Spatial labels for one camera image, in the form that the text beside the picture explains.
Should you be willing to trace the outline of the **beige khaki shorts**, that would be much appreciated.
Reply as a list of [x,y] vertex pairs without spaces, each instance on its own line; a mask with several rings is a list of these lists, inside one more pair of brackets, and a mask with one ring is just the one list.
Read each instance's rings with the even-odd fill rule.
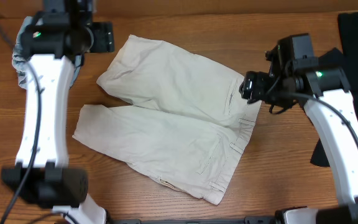
[[173,190],[219,204],[260,103],[243,76],[163,40],[130,35],[97,84],[125,106],[84,105],[73,137]]

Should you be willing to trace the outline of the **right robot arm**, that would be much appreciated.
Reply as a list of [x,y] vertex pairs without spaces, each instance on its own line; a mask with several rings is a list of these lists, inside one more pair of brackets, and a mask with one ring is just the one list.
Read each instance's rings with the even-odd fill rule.
[[269,71],[247,72],[241,97],[249,104],[279,106],[282,112],[295,105],[303,109],[319,135],[339,204],[278,210],[271,223],[358,223],[358,120],[344,70],[319,64],[309,34],[280,39],[265,58]]

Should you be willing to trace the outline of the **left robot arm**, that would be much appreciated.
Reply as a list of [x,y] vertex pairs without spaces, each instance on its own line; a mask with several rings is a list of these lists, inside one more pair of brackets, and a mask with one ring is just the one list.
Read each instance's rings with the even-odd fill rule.
[[21,145],[1,180],[14,199],[69,223],[111,223],[88,193],[85,170],[69,167],[68,92],[86,53],[114,51],[110,22],[94,22],[93,1],[44,1],[14,46],[24,61],[26,104]]

